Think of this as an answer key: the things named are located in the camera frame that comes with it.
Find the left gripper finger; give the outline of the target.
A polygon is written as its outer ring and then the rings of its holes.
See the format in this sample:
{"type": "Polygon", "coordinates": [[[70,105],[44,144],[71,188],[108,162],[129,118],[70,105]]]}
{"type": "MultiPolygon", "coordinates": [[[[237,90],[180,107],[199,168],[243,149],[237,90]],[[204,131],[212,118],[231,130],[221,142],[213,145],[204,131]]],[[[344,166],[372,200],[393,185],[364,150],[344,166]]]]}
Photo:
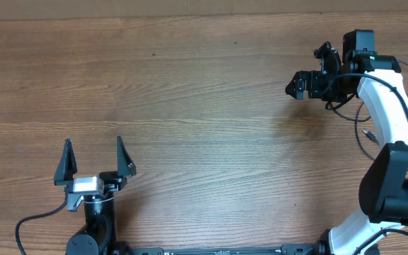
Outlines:
{"type": "Polygon", "coordinates": [[[74,156],[72,141],[66,139],[62,157],[57,166],[54,175],[54,184],[56,186],[70,186],[73,184],[74,175],[77,172],[77,163],[74,156]]]}
{"type": "Polygon", "coordinates": [[[117,172],[119,176],[132,177],[136,175],[136,166],[128,154],[122,137],[117,136],[117,172]]]}

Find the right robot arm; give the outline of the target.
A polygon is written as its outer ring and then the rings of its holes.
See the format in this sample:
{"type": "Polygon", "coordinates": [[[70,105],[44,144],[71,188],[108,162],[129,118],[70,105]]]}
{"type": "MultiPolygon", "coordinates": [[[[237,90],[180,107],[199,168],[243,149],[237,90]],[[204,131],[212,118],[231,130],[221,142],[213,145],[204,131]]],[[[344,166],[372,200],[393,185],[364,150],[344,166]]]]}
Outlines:
{"type": "Polygon", "coordinates": [[[314,244],[284,244],[281,254],[378,254],[391,233],[408,236],[408,95],[402,62],[375,49],[371,30],[343,37],[342,51],[329,42],[314,50],[320,70],[299,71],[286,86],[301,100],[318,98],[337,111],[352,98],[368,109],[380,152],[358,189],[358,209],[314,244]]]}

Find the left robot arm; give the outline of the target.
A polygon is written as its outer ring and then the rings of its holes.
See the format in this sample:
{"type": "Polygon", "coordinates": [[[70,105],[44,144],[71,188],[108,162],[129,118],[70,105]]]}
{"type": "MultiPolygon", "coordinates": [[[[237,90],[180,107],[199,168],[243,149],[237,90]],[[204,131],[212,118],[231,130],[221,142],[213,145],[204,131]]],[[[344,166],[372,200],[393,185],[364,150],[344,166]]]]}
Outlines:
{"type": "Polygon", "coordinates": [[[117,137],[117,169],[95,176],[76,177],[77,163],[72,141],[67,139],[54,175],[54,184],[64,186],[65,207],[76,212],[84,207],[84,226],[66,245],[67,254],[131,254],[129,244],[117,240],[114,193],[121,191],[136,175],[122,137],[117,137]]]}

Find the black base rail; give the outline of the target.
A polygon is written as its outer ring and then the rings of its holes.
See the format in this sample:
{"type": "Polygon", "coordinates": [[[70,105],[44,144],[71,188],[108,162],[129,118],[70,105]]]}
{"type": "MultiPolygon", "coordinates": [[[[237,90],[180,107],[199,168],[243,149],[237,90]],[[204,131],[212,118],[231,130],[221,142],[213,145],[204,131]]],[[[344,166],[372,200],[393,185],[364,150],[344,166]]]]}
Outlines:
{"type": "Polygon", "coordinates": [[[280,247],[162,249],[139,248],[126,252],[129,255],[313,255],[313,244],[283,244],[280,247]]]}

